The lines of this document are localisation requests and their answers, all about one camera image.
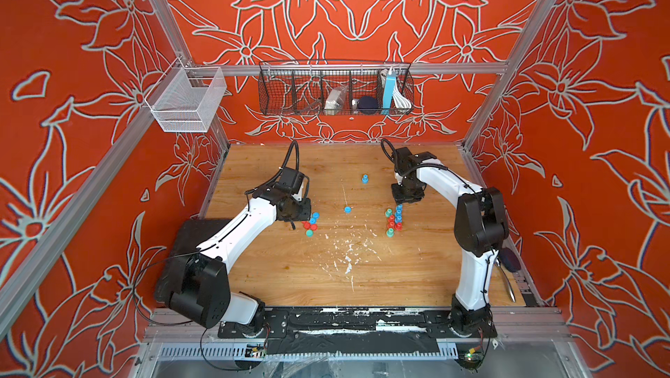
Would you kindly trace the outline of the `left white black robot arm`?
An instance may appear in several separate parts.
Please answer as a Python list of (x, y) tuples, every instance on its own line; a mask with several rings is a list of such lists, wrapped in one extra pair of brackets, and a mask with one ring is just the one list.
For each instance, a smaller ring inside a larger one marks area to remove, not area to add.
[(292, 141), (277, 172), (244, 193), (244, 208), (211, 234), (202, 225), (186, 222), (190, 234), (174, 242), (155, 287), (155, 300), (207, 329), (222, 322), (237, 324), (255, 336), (265, 328), (265, 303), (230, 290), (229, 273), (244, 251), (275, 222), (309, 222), (310, 179), (300, 170), (297, 141)]

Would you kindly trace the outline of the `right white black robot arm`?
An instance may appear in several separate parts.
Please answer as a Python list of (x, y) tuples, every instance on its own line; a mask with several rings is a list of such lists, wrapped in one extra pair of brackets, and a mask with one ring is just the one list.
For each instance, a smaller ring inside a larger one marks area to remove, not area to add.
[(468, 337), (492, 322), (490, 280), (509, 236), (504, 196), (496, 188), (469, 182), (430, 152), (415, 154), (387, 139), (380, 144), (394, 165), (396, 182), (391, 191), (397, 205), (420, 202), (430, 187), (455, 207), (453, 232), (462, 249), (462, 265), (449, 325), (455, 334)]

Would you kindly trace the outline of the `cluster of coloured stamp caps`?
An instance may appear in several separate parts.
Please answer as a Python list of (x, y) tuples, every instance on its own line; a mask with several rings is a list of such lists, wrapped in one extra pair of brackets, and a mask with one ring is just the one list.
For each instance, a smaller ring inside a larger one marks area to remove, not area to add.
[(308, 217), (307, 221), (302, 222), (302, 226), (305, 230), (305, 235), (307, 237), (312, 237), (314, 235), (314, 232), (317, 231), (319, 228), (318, 226), (318, 221), (319, 221), (320, 214), (318, 212), (313, 212), (310, 217)]

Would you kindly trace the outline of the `cluster of coloured stamps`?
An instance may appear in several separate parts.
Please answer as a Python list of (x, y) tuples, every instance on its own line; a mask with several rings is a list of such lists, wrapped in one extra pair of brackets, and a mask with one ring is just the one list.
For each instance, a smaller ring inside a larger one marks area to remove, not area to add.
[(387, 218), (386, 234), (389, 238), (392, 238), (404, 228), (403, 205), (397, 205), (395, 208), (387, 208), (385, 215)]

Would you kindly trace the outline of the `black plastic tool case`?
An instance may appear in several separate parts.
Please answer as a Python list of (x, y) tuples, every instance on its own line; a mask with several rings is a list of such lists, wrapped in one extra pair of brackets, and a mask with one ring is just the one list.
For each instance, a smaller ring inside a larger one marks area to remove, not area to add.
[(168, 306), (170, 294), (176, 287), (176, 280), (171, 280), (170, 269), (185, 258), (177, 258), (178, 254), (197, 252), (197, 245), (207, 241), (230, 222), (229, 218), (189, 219), (179, 229), (173, 243), (170, 257), (161, 265), (161, 274), (155, 285), (155, 300), (160, 306)]

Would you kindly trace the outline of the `dark blue round object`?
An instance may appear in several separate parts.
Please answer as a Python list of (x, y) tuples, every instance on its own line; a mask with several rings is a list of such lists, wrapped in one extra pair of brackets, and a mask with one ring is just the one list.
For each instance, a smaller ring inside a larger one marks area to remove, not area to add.
[(372, 116), (379, 112), (379, 104), (375, 97), (364, 95), (358, 100), (357, 109), (361, 114)]

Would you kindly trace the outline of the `light blue box in basket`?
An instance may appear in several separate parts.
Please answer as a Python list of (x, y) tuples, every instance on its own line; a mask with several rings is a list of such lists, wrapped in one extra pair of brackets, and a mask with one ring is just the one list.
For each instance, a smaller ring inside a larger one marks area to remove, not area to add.
[(394, 100), (394, 90), (396, 88), (396, 76), (389, 74), (385, 77), (382, 96), (382, 107), (380, 113), (384, 116), (389, 114)]

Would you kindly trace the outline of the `silver pouch in basket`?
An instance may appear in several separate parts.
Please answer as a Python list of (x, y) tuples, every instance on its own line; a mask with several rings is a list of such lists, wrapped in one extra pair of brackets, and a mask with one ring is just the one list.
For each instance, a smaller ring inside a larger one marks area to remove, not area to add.
[(344, 109), (345, 103), (347, 102), (347, 93), (348, 88), (345, 86), (333, 88), (326, 98), (324, 114), (326, 116), (336, 116), (339, 114)]

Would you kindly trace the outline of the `dark blue round pad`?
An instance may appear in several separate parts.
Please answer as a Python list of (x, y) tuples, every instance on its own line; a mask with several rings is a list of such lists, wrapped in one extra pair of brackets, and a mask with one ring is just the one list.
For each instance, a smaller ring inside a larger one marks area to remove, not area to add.
[(522, 270), (521, 261), (518, 256), (509, 247), (500, 250), (498, 256), (502, 266), (510, 273), (517, 273)]

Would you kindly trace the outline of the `metal spoon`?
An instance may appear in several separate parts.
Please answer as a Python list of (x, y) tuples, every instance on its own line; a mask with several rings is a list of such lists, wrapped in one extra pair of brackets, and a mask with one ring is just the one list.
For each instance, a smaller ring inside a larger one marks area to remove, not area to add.
[(496, 266), (497, 266), (497, 270), (499, 271), (499, 274), (500, 274), (500, 276), (501, 276), (501, 278), (502, 278), (502, 282), (504, 283), (504, 288), (505, 288), (505, 290), (506, 290), (506, 292), (507, 292), (507, 295), (508, 295), (508, 297), (509, 297), (509, 300), (510, 300), (511, 302), (516, 302), (516, 294), (515, 294), (514, 289), (513, 289), (512, 285), (511, 285), (511, 281), (510, 281), (509, 278), (507, 277), (507, 274), (505, 273), (505, 270), (504, 270), (504, 268), (502, 267), (502, 264), (501, 264), (499, 261), (497, 261), (497, 262), (496, 262)]

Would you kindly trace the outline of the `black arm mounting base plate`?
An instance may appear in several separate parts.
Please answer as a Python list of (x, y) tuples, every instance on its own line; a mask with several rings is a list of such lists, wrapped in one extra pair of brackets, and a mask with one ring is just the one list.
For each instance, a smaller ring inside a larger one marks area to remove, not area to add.
[(257, 334), (223, 322), (220, 339), (260, 340), (269, 355), (427, 355), (455, 358), (472, 343), (489, 348), (491, 320), (468, 337), (455, 332), (448, 309), (408, 307), (270, 307)]

